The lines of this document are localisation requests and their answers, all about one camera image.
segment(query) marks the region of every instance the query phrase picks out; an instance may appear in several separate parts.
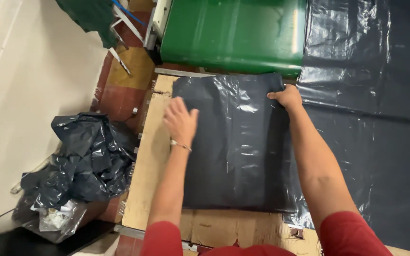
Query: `green cloth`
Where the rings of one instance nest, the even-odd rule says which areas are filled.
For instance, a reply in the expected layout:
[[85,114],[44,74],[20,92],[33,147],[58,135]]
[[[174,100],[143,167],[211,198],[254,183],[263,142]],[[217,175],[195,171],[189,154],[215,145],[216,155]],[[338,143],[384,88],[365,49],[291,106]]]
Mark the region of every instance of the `green cloth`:
[[112,0],[56,0],[56,2],[83,31],[97,31],[105,48],[110,49],[117,45],[117,38],[110,31],[110,25],[115,19]]
[[243,73],[298,76],[306,0],[174,0],[164,62]]

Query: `hand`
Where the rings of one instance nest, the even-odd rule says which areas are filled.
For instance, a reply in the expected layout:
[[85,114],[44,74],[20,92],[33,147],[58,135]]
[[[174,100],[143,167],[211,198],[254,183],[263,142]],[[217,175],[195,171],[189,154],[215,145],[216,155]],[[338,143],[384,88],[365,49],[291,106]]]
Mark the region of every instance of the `hand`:
[[278,92],[269,92],[266,95],[269,99],[276,99],[287,111],[302,105],[302,96],[295,85],[286,84],[286,89]]
[[183,98],[175,97],[165,109],[163,122],[174,141],[191,147],[192,139],[196,135],[198,116],[197,109],[188,112]]

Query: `person's left hand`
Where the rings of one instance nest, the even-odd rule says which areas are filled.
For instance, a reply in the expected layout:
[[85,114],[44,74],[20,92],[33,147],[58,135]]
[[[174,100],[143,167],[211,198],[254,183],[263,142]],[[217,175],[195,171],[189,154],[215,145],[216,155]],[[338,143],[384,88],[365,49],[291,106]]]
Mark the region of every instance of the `person's left hand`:
[[174,141],[191,147],[192,139],[196,135],[198,116],[197,109],[188,112],[183,98],[175,97],[165,109],[163,122]]

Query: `red shirt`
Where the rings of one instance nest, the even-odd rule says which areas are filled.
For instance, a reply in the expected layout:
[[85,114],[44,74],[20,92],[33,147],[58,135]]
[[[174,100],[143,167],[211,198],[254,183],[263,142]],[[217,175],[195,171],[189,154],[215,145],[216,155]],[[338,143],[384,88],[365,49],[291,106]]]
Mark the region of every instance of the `red shirt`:
[[[331,256],[392,256],[366,221],[353,212],[337,212],[321,224],[320,241],[325,255]],[[174,224],[161,221],[147,227],[140,256],[182,256],[181,235]],[[203,256],[294,256],[271,245],[248,248],[221,247]]]

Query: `red sleeve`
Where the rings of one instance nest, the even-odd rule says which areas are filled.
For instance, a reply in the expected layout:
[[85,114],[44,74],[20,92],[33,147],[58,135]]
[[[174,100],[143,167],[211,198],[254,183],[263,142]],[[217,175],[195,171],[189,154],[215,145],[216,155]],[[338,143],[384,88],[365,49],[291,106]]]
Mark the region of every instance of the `red sleeve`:
[[140,256],[183,256],[179,228],[168,221],[149,225],[145,231]]
[[334,213],[322,221],[320,242],[325,255],[392,256],[366,221],[350,211]]

